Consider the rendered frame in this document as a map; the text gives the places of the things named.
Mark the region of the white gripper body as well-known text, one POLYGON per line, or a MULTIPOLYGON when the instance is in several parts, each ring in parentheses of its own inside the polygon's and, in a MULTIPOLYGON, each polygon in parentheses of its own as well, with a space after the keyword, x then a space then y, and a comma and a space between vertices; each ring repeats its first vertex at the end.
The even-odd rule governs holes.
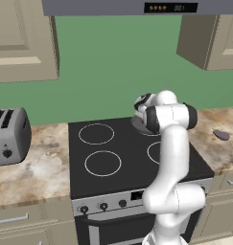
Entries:
POLYGON ((140 105, 135 111, 135 115, 139 117, 142 121, 146 118, 146 109, 147 107, 145 105, 140 105))

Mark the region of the grey pan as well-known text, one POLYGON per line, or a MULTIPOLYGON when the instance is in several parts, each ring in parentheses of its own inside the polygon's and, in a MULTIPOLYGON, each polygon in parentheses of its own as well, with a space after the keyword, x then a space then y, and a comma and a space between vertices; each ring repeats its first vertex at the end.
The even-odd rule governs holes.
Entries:
POLYGON ((148 130, 148 128, 146 126, 144 126, 144 123, 142 122, 142 120, 140 118, 138 118, 137 116, 133 116, 130 119, 130 122, 132 124, 132 126, 141 134, 146 135, 146 136, 158 136, 159 133, 152 133, 148 130))

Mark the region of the purple eggplant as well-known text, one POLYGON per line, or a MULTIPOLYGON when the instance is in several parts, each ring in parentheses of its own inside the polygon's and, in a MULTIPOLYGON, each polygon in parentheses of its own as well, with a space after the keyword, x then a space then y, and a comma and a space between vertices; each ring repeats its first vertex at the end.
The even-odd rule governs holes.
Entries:
POLYGON ((220 131, 218 129, 214 129, 213 134, 222 141, 228 141, 230 139, 230 135, 228 133, 220 131))

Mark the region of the black hob stove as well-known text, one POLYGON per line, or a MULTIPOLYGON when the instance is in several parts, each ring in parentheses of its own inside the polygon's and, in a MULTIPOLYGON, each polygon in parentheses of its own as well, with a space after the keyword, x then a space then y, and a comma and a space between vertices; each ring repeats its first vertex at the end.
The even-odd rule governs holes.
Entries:
POLYGON ((101 203, 108 204, 105 212, 143 207, 143 191, 159 169, 159 135, 139 133, 130 118, 70 122, 68 133, 74 218, 103 212, 101 203), (127 201, 124 208, 120 200, 127 201))

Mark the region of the grey range hood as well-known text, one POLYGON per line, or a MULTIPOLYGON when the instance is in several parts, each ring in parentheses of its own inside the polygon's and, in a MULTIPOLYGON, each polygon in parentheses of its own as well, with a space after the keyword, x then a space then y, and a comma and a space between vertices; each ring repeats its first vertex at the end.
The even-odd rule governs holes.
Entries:
POLYGON ((233 14, 233 0, 42 0, 45 15, 233 14))

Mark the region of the beige drawer front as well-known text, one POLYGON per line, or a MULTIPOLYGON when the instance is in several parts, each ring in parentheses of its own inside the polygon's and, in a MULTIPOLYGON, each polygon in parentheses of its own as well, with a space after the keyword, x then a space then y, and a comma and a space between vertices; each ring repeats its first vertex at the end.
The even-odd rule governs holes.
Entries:
POLYGON ((211 188, 212 193, 233 191, 233 172, 224 175, 218 175, 214 178, 214 185, 211 188))
POLYGON ((29 214, 28 220, 1 224, 0 233, 22 228, 55 224, 63 221, 71 221, 74 218, 71 200, 65 199, 0 210, 0 220, 24 216, 26 213, 29 214))

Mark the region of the black oven door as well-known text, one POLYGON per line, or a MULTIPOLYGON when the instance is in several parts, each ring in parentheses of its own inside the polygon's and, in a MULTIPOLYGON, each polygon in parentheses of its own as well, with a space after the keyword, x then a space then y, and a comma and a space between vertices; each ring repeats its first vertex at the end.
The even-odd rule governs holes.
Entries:
POLYGON ((142 206, 77 216, 75 222, 79 245, 141 245, 143 238, 154 225, 155 216, 100 226, 82 222, 85 218, 106 220, 140 213, 145 213, 142 206))

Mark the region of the beige cupboard door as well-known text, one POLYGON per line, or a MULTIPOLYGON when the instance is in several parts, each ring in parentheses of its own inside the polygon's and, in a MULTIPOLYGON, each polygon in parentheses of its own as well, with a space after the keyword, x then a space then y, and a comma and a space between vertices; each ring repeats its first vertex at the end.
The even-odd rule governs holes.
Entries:
POLYGON ((233 192, 210 196, 194 230, 193 244, 233 235, 233 192))
POLYGON ((75 225, 43 226, 0 234, 0 245, 78 245, 75 225))

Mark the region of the grey toaster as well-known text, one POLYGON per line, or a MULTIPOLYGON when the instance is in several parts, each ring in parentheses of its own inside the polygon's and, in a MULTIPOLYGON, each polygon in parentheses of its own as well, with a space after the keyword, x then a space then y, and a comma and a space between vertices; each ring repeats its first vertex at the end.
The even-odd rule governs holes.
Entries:
POLYGON ((31 139, 26 110, 23 107, 0 108, 0 167, 23 162, 31 139))

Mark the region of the beige wall cupboard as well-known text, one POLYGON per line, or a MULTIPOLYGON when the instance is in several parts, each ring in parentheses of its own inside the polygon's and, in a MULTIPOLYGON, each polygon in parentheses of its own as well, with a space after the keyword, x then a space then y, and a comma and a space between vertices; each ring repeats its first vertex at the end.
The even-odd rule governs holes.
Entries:
POLYGON ((233 70, 233 14, 183 15, 176 53, 206 71, 233 70))
POLYGON ((0 83, 58 75, 55 17, 44 15, 42 0, 0 0, 0 83))

